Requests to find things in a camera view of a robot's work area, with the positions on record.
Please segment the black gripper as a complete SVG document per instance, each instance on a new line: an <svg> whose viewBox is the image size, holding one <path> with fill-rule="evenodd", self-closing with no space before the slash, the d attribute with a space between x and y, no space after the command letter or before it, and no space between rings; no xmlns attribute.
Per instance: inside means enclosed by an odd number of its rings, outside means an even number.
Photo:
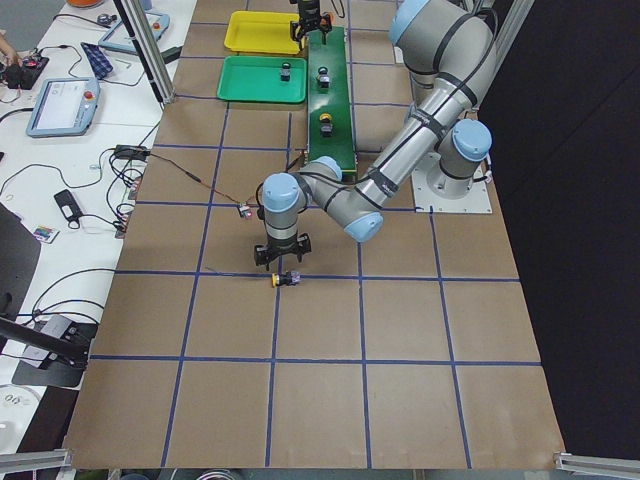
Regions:
<svg viewBox="0 0 640 480"><path fill-rule="evenodd" d="M294 235L287 239L267 236L265 245L254 246L254 262L256 266L264 267L266 271L269 271L271 263L280 256L292 254L301 263L303 257L311 251L311 239L307 233Z"/></svg>
<svg viewBox="0 0 640 480"><path fill-rule="evenodd" d="M291 21L289 33L291 40L298 48L304 48L304 37L306 33L320 28L322 39L325 40L329 32L333 29L333 15L323 13L319 9L303 9L299 11L299 20Z"/></svg>

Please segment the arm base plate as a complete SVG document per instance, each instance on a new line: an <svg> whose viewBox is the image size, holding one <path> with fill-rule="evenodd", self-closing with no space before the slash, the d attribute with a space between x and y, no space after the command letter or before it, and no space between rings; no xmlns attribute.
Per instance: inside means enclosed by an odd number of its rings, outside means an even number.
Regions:
<svg viewBox="0 0 640 480"><path fill-rule="evenodd" d="M419 213L491 214L488 184L481 163L467 179L453 179L440 168L440 155L428 153L413 170L411 184Z"/></svg>

